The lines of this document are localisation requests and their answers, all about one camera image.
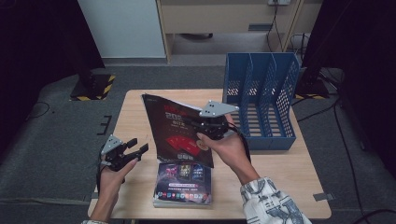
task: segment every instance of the gray carpet floor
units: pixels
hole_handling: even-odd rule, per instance
[[[105,100],[69,101],[77,76],[46,86],[31,116],[21,127],[0,167],[0,223],[80,223],[87,217],[95,187],[95,163],[100,146],[114,130],[125,93],[138,89],[221,89],[224,66],[118,66]],[[331,106],[337,99],[303,100],[293,106],[297,119]],[[356,174],[365,213],[396,209],[396,180],[373,151],[361,150],[359,137],[343,108],[336,107]],[[102,123],[111,121],[106,135]],[[353,223],[361,217],[347,151],[331,110],[299,122],[332,217],[313,223]],[[396,223],[395,214],[370,217],[371,223]],[[111,223],[130,223],[112,220]],[[139,220],[144,223],[190,221]],[[194,223],[246,223],[197,221]]]

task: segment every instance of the hand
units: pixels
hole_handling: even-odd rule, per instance
[[[100,194],[98,202],[93,209],[91,220],[108,222],[114,206],[119,198],[119,191],[124,177],[137,164],[138,158],[128,162],[117,172],[105,167],[101,173]]]
[[[226,119],[233,124],[233,118],[227,114]],[[216,151],[225,164],[236,173],[242,185],[259,178],[245,152],[244,144],[237,133],[215,141],[208,136],[198,133],[197,136],[208,146]]]

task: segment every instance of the hazard tape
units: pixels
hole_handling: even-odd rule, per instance
[[[327,99],[327,94],[295,94],[296,99]]]
[[[71,101],[90,101],[90,100],[105,100],[108,93],[110,92],[111,86],[113,85],[114,79],[116,76],[111,75],[108,78],[108,82],[106,84],[106,87],[103,91],[102,95],[97,95],[97,96],[77,96],[77,97],[70,97]]]

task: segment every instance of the white cabinet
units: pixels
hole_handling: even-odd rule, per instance
[[[78,0],[102,58],[165,58],[155,0]]]

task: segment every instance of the magazine cover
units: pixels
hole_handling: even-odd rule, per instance
[[[143,94],[142,99],[160,162],[194,161],[214,167],[211,149],[197,137],[194,127],[183,122],[202,122],[201,109],[156,95]]]
[[[212,203],[211,169],[195,162],[160,163],[155,207],[204,207]]]

